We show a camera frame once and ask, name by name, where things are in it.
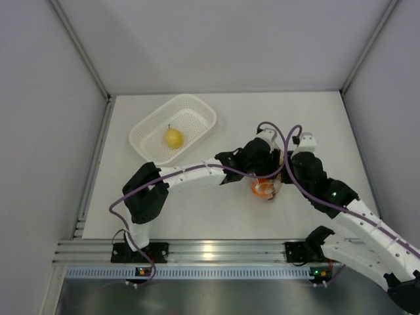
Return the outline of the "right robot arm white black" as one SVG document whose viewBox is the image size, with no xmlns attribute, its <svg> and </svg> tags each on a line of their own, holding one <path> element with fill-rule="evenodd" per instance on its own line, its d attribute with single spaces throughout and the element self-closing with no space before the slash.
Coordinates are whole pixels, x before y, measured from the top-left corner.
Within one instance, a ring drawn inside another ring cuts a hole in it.
<svg viewBox="0 0 420 315">
<path fill-rule="evenodd" d="M 321 226 L 323 238 L 306 244 L 307 255 L 340 262 L 367 277 L 410 314 L 419 313 L 419 250 L 377 217 L 347 184 L 329 178 L 312 152 L 288 152 L 285 168 L 290 181 L 319 212 L 357 238 L 346 240 Z"/>
</svg>

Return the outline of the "yellow fake pear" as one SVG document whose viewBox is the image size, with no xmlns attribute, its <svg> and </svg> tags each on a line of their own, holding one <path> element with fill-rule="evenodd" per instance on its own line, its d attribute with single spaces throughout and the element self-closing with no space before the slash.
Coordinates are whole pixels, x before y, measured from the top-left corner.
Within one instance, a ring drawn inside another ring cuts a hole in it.
<svg viewBox="0 0 420 315">
<path fill-rule="evenodd" d="M 184 137 L 182 133 L 172 128 L 172 126 L 168 125 L 167 131 L 165 133 L 165 142 L 170 149 L 178 150 L 184 144 Z"/>
</svg>

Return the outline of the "clear zip top bag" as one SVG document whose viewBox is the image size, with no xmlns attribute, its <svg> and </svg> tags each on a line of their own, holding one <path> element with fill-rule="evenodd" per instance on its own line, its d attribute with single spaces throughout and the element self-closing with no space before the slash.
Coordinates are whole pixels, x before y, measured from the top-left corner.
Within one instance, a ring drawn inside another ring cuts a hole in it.
<svg viewBox="0 0 420 315">
<path fill-rule="evenodd" d="M 282 186 L 282 176 L 277 174 L 274 178 L 252 178 L 250 189 L 258 198 L 270 202 L 276 199 Z"/>
</svg>

